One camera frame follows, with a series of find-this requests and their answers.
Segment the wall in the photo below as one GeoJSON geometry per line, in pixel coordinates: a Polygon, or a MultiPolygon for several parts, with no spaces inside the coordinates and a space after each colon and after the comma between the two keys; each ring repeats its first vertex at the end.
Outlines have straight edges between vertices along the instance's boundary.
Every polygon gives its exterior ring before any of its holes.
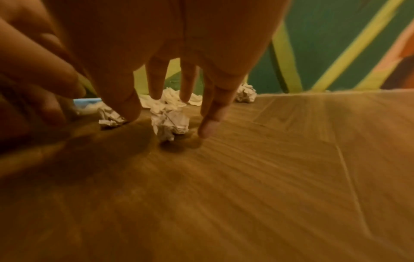
{"type": "MultiPolygon", "coordinates": [[[[414,88],[413,71],[414,0],[294,0],[248,83],[258,93],[414,88]]],[[[165,86],[179,80],[176,59],[165,86]]],[[[144,68],[135,88],[147,93],[144,68]]]]}

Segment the brown wood surface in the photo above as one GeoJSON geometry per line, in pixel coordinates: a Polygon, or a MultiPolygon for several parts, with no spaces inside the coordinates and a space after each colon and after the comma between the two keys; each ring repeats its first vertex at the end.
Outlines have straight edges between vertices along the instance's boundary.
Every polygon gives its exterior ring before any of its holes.
{"type": "Polygon", "coordinates": [[[0,261],[414,259],[414,92],[258,97],[211,139],[149,112],[0,154],[0,261]]]}

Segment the light blue plastic object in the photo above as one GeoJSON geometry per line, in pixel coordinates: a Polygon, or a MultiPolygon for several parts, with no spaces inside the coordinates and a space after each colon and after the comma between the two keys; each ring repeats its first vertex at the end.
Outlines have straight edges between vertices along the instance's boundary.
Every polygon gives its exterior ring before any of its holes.
{"type": "Polygon", "coordinates": [[[85,108],[89,104],[95,104],[97,102],[102,102],[100,98],[81,98],[81,99],[74,99],[73,103],[78,108],[85,108]]]}

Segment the hand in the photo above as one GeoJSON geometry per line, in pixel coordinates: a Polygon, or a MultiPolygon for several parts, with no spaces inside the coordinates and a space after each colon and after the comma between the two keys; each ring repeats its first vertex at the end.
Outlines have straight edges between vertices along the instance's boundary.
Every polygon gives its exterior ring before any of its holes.
{"type": "MultiPolygon", "coordinates": [[[[0,0],[0,84],[8,82],[7,88],[19,93],[48,124],[65,122],[55,94],[85,95],[70,63],[40,0],[0,0]]],[[[29,132],[26,119],[1,95],[0,123],[0,140],[29,132]]]]}
{"type": "Polygon", "coordinates": [[[149,93],[159,99],[170,59],[181,58],[180,97],[188,101],[204,70],[209,137],[259,60],[289,0],[44,0],[64,45],[82,63],[103,101],[128,120],[141,106],[132,72],[145,65],[149,93]]]}

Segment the wooden surface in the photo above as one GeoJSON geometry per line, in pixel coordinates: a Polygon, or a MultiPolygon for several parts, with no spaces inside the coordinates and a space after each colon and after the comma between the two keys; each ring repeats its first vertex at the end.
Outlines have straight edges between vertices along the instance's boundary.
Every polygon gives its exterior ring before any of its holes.
{"type": "Polygon", "coordinates": [[[0,155],[0,261],[414,259],[414,92],[259,97],[211,139],[149,112],[0,155]]]}

